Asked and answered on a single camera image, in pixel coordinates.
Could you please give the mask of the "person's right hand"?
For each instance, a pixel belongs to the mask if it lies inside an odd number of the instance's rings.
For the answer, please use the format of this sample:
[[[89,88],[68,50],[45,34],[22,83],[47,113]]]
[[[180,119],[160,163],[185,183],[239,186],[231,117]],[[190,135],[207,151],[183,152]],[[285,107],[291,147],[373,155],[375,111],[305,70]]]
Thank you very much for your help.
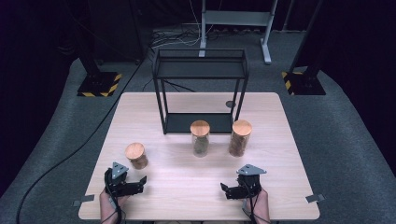
[[[253,213],[264,219],[269,218],[269,196],[265,189],[262,189],[258,195],[247,198],[243,201],[243,210]]]

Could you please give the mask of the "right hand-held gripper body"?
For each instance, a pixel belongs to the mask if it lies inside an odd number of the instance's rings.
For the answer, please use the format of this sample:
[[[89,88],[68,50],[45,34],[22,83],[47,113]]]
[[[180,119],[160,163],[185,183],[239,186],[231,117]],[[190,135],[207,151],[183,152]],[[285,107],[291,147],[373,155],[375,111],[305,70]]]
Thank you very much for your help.
[[[237,174],[237,198],[244,199],[257,196],[262,190],[260,175],[266,174],[266,171],[252,164],[246,164],[237,171]]]

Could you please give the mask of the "black stand with striped base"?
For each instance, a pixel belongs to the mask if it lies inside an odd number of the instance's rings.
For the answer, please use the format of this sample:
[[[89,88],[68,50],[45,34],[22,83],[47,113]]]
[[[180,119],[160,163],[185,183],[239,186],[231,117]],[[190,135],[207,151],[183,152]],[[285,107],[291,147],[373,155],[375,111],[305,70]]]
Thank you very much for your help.
[[[311,33],[312,27],[315,24],[315,20],[320,12],[323,0],[318,0],[315,11],[308,23],[307,30],[305,32],[304,38],[301,42],[300,47],[292,61],[290,69],[288,72],[283,72],[282,77],[285,82],[286,89],[289,95],[325,95],[326,92],[322,88],[318,77],[316,75],[306,75],[304,72],[297,73],[294,69],[297,67],[301,55],[304,51],[304,46],[307,41],[309,34]]]
[[[100,71],[90,54],[81,54],[79,58],[87,72],[87,75],[78,88],[78,96],[111,96],[118,87],[121,74],[117,72]]]

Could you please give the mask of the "short glass jar wooden lid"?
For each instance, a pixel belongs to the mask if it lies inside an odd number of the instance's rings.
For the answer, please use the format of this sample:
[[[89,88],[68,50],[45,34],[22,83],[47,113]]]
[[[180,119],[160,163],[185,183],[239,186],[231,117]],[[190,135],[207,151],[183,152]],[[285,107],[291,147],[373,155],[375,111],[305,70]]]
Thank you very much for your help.
[[[141,143],[130,144],[125,148],[124,154],[132,166],[137,170],[144,169],[149,164],[145,147]]]

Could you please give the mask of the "person's left hand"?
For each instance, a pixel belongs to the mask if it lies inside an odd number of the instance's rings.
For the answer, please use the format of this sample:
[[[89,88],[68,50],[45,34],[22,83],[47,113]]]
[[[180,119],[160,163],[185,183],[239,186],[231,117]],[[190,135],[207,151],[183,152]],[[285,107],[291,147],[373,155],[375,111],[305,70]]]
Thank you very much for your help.
[[[110,196],[106,193],[105,190],[103,190],[99,196],[101,218],[108,217],[115,212],[115,208],[113,207],[109,199]],[[117,199],[118,205],[120,207],[123,207],[128,199],[128,196],[119,197]]]

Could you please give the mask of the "black metal shelf rack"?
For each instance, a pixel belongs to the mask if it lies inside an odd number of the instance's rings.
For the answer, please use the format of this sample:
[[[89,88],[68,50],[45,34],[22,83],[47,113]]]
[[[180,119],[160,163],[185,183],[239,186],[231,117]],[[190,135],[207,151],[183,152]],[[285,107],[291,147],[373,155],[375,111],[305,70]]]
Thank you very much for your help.
[[[230,133],[239,120],[249,78],[243,49],[158,49],[152,78],[165,134],[189,133],[205,120],[214,134]],[[226,106],[235,102],[234,108]]]

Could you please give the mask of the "glass jar with green contents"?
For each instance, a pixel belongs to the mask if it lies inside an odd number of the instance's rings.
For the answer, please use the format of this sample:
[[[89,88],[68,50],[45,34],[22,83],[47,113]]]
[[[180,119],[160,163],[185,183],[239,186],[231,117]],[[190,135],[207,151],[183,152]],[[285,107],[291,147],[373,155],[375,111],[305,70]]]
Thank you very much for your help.
[[[191,124],[191,142],[193,154],[202,158],[209,148],[210,125],[205,120],[196,120]]]

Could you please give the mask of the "tall glass jar brown contents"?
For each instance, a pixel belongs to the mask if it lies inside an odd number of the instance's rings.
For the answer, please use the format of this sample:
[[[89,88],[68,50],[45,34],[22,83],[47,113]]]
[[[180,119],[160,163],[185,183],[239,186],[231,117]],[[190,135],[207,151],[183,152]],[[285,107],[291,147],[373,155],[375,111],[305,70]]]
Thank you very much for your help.
[[[239,119],[233,124],[229,145],[229,152],[232,156],[244,155],[251,133],[252,125],[247,120]]]

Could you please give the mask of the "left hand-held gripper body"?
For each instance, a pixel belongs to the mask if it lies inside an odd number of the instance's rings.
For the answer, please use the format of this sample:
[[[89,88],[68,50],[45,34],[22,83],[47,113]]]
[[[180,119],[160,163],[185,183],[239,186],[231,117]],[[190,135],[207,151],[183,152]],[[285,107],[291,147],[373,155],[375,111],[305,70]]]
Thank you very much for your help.
[[[128,168],[117,162],[105,172],[106,193],[113,196],[127,196],[134,194],[134,185],[126,182]]]

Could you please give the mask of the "grey metal pole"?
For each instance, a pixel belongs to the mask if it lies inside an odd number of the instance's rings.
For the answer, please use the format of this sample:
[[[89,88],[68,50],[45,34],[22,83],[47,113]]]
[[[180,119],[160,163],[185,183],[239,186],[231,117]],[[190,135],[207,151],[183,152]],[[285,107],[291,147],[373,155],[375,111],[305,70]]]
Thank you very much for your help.
[[[288,11],[287,11],[287,14],[285,16],[285,21],[283,23],[282,31],[287,31],[288,30],[290,14],[291,14],[291,12],[292,12],[292,10],[294,8],[294,3],[295,3],[295,0],[290,0]]]

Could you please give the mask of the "grey metal stand frame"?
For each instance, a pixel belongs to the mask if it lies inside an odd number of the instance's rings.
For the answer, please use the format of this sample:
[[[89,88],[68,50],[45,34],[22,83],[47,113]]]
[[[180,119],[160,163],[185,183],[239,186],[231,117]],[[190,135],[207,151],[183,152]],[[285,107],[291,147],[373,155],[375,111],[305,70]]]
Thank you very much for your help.
[[[255,26],[264,27],[264,36],[261,39],[261,48],[264,62],[271,64],[272,59],[268,48],[268,40],[272,30],[273,21],[276,14],[278,0],[272,0],[269,11],[248,12],[248,11],[222,11],[207,10],[206,0],[202,0],[201,10],[201,42],[199,57],[205,57],[206,47],[206,26],[209,25],[236,25],[236,26]]]

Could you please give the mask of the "grey tape strip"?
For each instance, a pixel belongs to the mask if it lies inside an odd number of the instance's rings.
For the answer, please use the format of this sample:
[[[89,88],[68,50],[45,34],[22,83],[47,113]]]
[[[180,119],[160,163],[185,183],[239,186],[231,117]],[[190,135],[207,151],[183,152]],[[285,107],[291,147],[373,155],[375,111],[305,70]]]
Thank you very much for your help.
[[[305,197],[308,203],[319,203],[326,199],[323,194],[313,194]]]
[[[79,207],[79,206],[81,206],[83,203],[85,203],[85,202],[91,202],[91,201],[93,201],[93,200],[94,200],[94,194],[91,194],[91,195],[84,195],[84,196],[81,196],[79,200],[73,201],[72,206],[74,206],[74,207]]]

